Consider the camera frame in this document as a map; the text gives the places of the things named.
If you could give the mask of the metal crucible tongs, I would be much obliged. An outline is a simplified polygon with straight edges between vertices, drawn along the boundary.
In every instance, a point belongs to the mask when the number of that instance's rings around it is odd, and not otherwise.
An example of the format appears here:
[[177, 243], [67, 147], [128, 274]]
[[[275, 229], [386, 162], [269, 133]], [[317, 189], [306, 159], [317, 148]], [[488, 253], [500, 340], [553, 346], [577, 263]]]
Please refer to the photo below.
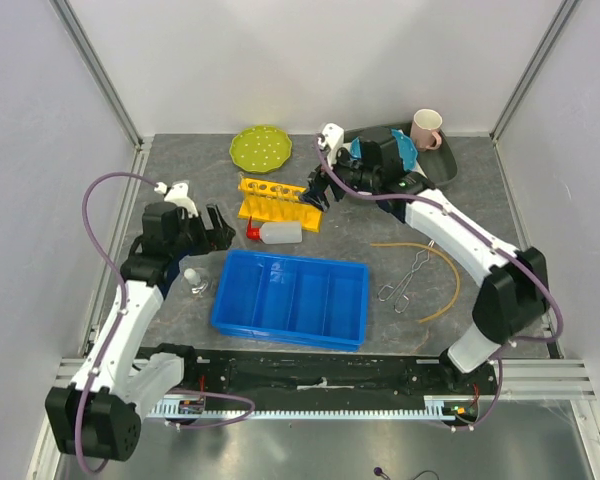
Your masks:
[[420, 247], [416, 252], [411, 267], [404, 275], [404, 277], [396, 284], [385, 284], [383, 285], [378, 293], [377, 299], [380, 302], [387, 302], [394, 299], [393, 309], [396, 313], [402, 314], [406, 311], [410, 304], [410, 298], [407, 295], [407, 288], [413, 280], [416, 272], [431, 258], [431, 249], [435, 245], [433, 240], [430, 240], [426, 247]]

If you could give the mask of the yellow test tube rack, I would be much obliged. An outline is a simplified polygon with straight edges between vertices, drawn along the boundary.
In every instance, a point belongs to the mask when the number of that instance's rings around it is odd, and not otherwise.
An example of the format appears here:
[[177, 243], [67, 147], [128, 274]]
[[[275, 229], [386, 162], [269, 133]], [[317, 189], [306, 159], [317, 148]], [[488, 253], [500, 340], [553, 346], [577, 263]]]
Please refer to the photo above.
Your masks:
[[[250, 204], [249, 184], [251, 182], [259, 184], [259, 206], [256, 210], [253, 210]], [[282, 184], [287, 189], [287, 206], [284, 210], [280, 209], [280, 205], [276, 200], [276, 194], [272, 190], [278, 184]], [[245, 220], [252, 218], [252, 220], [258, 222], [298, 221], [304, 230], [319, 233], [323, 212], [308, 203], [293, 202], [290, 195], [291, 186], [295, 185], [245, 177], [243, 187], [245, 195], [239, 209], [238, 217]]]

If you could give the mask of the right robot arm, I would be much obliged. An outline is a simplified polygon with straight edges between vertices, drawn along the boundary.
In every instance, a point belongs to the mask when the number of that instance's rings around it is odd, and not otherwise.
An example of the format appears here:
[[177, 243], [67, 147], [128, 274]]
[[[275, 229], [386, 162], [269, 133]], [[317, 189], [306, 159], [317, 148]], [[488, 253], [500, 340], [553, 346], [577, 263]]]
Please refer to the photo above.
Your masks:
[[474, 370], [554, 302], [545, 256], [500, 240], [456, 208], [425, 175], [405, 166], [398, 140], [388, 127], [359, 136], [346, 147], [344, 129], [327, 123], [314, 138], [318, 167], [310, 174], [302, 202], [325, 212], [331, 199], [350, 196], [373, 202], [401, 223], [426, 235], [450, 254], [479, 287], [468, 330], [443, 353], [438, 381], [447, 392], [463, 392]]

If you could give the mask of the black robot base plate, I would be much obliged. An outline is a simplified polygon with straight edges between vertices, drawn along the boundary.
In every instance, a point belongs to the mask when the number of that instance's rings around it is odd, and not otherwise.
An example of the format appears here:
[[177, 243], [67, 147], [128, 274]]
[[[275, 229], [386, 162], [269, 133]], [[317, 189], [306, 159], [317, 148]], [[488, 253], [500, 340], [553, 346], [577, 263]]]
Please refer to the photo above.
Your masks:
[[213, 402], [240, 408], [238, 397], [255, 406], [416, 407], [425, 396], [468, 399], [496, 391], [496, 368], [484, 363], [469, 374], [455, 373], [436, 357], [338, 353], [197, 350], [163, 343], [139, 349], [135, 366], [157, 353], [185, 356], [181, 388], [212, 393]]

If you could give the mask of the round glass flask white stopper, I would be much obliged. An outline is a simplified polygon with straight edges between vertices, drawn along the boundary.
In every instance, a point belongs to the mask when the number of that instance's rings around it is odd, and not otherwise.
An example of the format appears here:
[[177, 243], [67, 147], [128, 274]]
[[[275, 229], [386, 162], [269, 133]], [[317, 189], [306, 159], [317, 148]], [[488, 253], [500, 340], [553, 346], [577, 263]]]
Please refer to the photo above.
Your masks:
[[188, 284], [191, 294], [194, 296], [202, 295], [211, 286], [211, 279], [208, 271], [203, 268], [186, 268], [183, 277]]

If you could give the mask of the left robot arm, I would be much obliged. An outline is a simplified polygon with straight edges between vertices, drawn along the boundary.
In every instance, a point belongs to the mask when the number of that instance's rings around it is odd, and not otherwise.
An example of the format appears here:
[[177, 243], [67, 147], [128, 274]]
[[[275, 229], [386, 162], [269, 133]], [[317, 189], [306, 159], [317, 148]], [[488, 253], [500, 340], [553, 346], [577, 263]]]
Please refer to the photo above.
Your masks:
[[135, 372], [132, 365], [153, 317], [180, 274], [185, 257], [230, 248], [234, 229], [218, 207], [206, 207], [211, 223], [173, 202], [151, 203], [142, 232], [120, 267], [120, 285], [109, 316], [82, 366], [64, 388], [52, 388], [45, 410], [60, 452], [80, 459], [126, 461], [134, 452], [143, 420], [173, 388], [188, 393], [199, 369], [188, 360], [194, 349], [160, 346]]

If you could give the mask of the pink mug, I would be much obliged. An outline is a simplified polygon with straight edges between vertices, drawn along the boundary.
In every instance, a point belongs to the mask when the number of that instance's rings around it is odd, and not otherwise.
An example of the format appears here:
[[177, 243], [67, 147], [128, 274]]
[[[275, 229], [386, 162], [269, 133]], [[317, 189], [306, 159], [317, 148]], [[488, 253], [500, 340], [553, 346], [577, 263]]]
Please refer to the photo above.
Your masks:
[[432, 109], [420, 109], [412, 119], [410, 138], [418, 151], [437, 150], [442, 145], [442, 116]]

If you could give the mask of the white wash bottle red cap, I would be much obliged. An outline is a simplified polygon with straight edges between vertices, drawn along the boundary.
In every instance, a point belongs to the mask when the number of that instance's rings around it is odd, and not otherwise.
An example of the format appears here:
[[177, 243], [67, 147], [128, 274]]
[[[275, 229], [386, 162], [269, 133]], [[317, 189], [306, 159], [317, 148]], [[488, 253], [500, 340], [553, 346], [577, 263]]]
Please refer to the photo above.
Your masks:
[[248, 219], [246, 237], [268, 245], [298, 244], [302, 242], [302, 225], [298, 221], [265, 222], [254, 226]]

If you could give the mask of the white square board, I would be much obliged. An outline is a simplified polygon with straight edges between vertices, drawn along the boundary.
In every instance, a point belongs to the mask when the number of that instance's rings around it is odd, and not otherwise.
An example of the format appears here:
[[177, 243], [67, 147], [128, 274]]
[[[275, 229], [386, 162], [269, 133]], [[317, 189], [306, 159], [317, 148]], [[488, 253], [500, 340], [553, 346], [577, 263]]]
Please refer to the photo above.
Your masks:
[[426, 174], [425, 170], [423, 169], [422, 165], [418, 161], [416, 161], [416, 164], [415, 164], [415, 171], [417, 171], [424, 177], [429, 178], [428, 175]]

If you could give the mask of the green polka dot plate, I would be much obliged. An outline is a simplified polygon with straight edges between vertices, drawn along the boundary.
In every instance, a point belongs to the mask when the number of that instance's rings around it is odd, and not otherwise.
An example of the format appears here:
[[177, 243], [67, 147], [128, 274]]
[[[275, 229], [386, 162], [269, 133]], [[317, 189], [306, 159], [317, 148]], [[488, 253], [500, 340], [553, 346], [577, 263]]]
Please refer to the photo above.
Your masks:
[[292, 153], [288, 134], [272, 125], [256, 125], [238, 133], [231, 141], [233, 163], [247, 173], [266, 174], [279, 169]]

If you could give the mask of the blue divided plastic bin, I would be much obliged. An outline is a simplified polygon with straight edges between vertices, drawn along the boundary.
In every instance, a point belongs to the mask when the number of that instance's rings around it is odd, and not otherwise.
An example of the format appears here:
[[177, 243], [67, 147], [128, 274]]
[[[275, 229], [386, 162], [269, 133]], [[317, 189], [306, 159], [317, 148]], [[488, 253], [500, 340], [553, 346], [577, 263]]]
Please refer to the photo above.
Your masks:
[[211, 325], [228, 336], [357, 351], [366, 338], [369, 277], [363, 263], [232, 250]]

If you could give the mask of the tan rubber tube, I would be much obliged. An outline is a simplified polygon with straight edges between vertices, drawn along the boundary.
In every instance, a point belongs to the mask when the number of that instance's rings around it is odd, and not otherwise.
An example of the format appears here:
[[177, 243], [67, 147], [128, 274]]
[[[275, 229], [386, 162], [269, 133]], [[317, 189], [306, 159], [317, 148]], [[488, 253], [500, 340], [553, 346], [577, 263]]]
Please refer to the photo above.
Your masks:
[[444, 317], [458, 301], [461, 292], [459, 268], [450, 256], [442, 252], [436, 243], [431, 249], [431, 258], [413, 277], [407, 288], [410, 298], [409, 307], [402, 314], [393, 309], [394, 299], [380, 302], [377, 299], [379, 289], [385, 284], [396, 285], [407, 273], [420, 247], [429, 242], [398, 241], [372, 242], [370, 247], [384, 252], [383, 266], [397, 266], [395, 275], [382, 273], [381, 282], [373, 299], [373, 323], [387, 326], [392, 322], [406, 321], [414, 325], [428, 325]]

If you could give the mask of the blue polka dot plate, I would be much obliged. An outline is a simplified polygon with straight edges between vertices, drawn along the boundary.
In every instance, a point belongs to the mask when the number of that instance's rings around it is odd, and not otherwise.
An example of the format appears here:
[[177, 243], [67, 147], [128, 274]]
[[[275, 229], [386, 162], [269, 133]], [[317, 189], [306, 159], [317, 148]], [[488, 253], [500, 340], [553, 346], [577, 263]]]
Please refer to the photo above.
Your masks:
[[[417, 149], [409, 136], [403, 133], [402, 130], [391, 128], [391, 127], [373, 127], [363, 131], [364, 133], [373, 133], [377, 131], [382, 135], [382, 140], [386, 138], [387, 135], [390, 135], [391, 138], [395, 141], [397, 151], [399, 157], [402, 162], [402, 167], [404, 171], [414, 170], [417, 163], [418, 152]], [[362, 150], [361, 150], [361, 140], [364, 135], [359, 135], [355, 137], [349, 146], [349, 152], [351, 156], [355, 159], [361, 160], [363, 158]]]

